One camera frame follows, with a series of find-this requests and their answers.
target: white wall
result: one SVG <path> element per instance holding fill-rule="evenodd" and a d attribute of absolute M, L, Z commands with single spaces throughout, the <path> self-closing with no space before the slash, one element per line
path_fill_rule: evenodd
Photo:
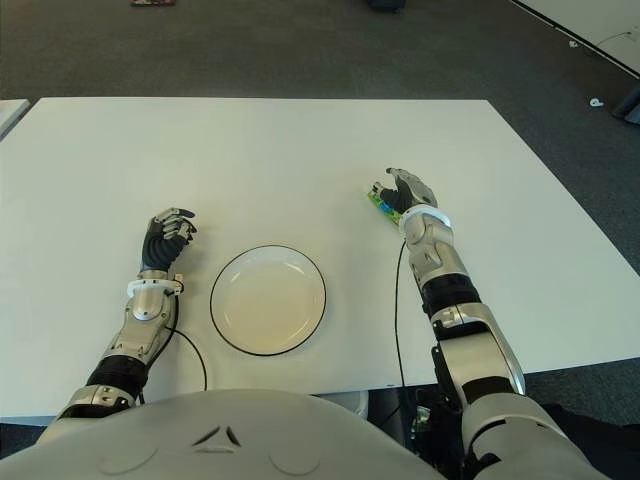
<path fill-rule="evenodd" d="M 640 72 L 640 0 L 521 0 Z M 623 35 L 602 42 L 625 31 Z"/>

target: green object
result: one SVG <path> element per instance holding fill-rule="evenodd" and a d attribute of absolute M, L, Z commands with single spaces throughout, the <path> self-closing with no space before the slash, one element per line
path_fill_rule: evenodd
<path fill-rule="evenodd" d="M 378 207 L 378 209 L 382 213 L 384 213 L 385 217 L 387 217 L 389 220 L 391 220 L 396 225 L 400 224 L 400 218 L 402 217 L 402 215 L 399 214 L 398 212 L 396 212 L 389 205 L 384 203 L 384 201 L 380 198 L 380 195 L 378 195 L 373 190 L 370 190 L 369 193 L 367 193 L 367 197 L 369 197 L 369 199 L 373 202 L 373 204 L 376 207 Z"/>

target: tabletop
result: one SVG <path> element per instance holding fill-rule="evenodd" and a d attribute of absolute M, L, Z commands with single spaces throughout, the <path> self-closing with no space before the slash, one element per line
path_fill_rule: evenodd
<path fill-rule="evenodd" d="M 420 176 L 526 372 L 640 354 L 637 274 L 482 100 L 43 99 L 0 143 L 0 416 L 55 414 L 121 327 L 148 219 L 196 212 L 179 327 L 209 388 L 304 393 L 400 383 L 402 238 L 366 197 L 389 166 Z M 260 245 L 319 268 L 326 310 L 300 347 L 255 357 L 209 313 L 227 262 Z M 408 384 L 435 382 L 433 334 L 407 260 L 398 335 Z M 201 388 L 176 337 L 147 400 Z"/>

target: black cable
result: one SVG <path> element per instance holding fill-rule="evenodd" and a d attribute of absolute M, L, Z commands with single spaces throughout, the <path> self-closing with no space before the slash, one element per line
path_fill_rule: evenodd
<path fill-rule="evenodd" d="M 406 385 L 404 383 L 404 369 L 402 368 L 402 356 L 400 355 L 400 342 L 398 341 L 398 283 L 400 281 L 400 263 L 402 262 L 402 254 L 404 253 L 404 247 L 407 245 L 407 242 L 402 242 L 402 247 L 400 247 L 400 255 L 398 255 L 398 265 L 396 266 L 396 301 L 393 313 L 393 328 L 396 334 L 396 352 L 398 354 L 398 366 L 400 367 L 400 380 L 402 380 L 402 388 L 405 388 Z"/>
<path fill-rule="evenodd" d="M 402 390 L 406 395 L 406 385 L 404 382 L 404 368 L 402 367 L 402 356 L 400 355 L 400 341 L 398 340 L 398 284 L 400 283 L 400 265 L 402 264 L 402 254 L 404 253 L 404 247 L 407 245 L 407 242 L 402 242 L 402 246 L 400 247 L 400 255 L 398 255 L 398 264 L 396 265 L 396 287 L 395 287 L 395 304 L 394 304 L 394 313 L 393 313 L 393 329 L 396 336 L 396 353 L 398 355 L 398 366 L 400 367 L 400 380 L 402 382 Z M 380 428 L 385 425 L 391 418 L 398 413 L 400 407 L 402 406 L 402 402 L 398 404 L 396 408 L 393 409 L 389 415 L 385 417 L 385 419 L 380 423 Z"/>
<path fill-rule="evenodd" d="M 387 415 L 387 416 L 385 417 L 385 419 L 384 419 L 382 422 L 380 422 L 380 426 L 379 426 L 379 428 L 384 427 L 384 426 L 385 426 L 385 424 L 386 424 L 389 420 L 391 420 L 391 417 L 393 417 L 393 416 L 398 412 L 398 410 L 400 410 L 400 405 L 398 405 L 396 408 L 394 408 L 394 409 L 391 411 L 391 413 L 390 413 L 389 415 Z"/>
<path fill-rule="evenodd" d="M 605 38 L 604 40 L 600 40 L 598 43 L 596 43 L 596 47 L 599 47 L 600 45 L 602 45 L 604 42 L 608 42 L 609 40 L 613 40 L 614 38 L 618 38 L 621 37 L 623 35 L 633 35 L 633 32 L 621 32 L 621 33 L 616 33 L 615 35 L 611 35 L 610 37 Z"/>
<path fill-rule="evenodd" d="M 204 359 L 202 358 L 202 355 L 200 354 L 200 350 L 198 350 L 198 347 L 196 347 L 196 344 L 193 343 L 191 341 L 191 339 L 189 337 L 187 337 L 186 334 L 182 333 L 180 330 L 176 329 L 176 328 L 171 328 L 171 327 L 164 327 L 167 330 L 171 330 L 172 333 L 175 332 L 178 335 L 180 335 L 182 338 L 184 338 L 187 342 L 189 342 L 189 344 L 193 347 L 193 350 L 196 352 L 196 355 L 198 355 L 198 359 L 200 360 L 200 366 L 202 366 L 202 375 L 204 377 L 204 389 L 203 390 L 207 390 L 208 387 L 208 382 L 207 382 L 207 367 L 204 364 Z"/>

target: floor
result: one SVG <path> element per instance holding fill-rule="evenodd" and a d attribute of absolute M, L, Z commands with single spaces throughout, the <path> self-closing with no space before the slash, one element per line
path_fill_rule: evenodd
<path fill-rule="evenodd" d="M 178 2 L 0 0 L 0 98 L 486 98 L 640 272 L 640 127 L 608 113 L 636 80 L 507 0 L 407 0 L 397 14 L 364 0 Z M 640 422 L 638 359 L 527 382 L 538 401 Z M 0 455 L 35 435 L 3 425 Z"/>

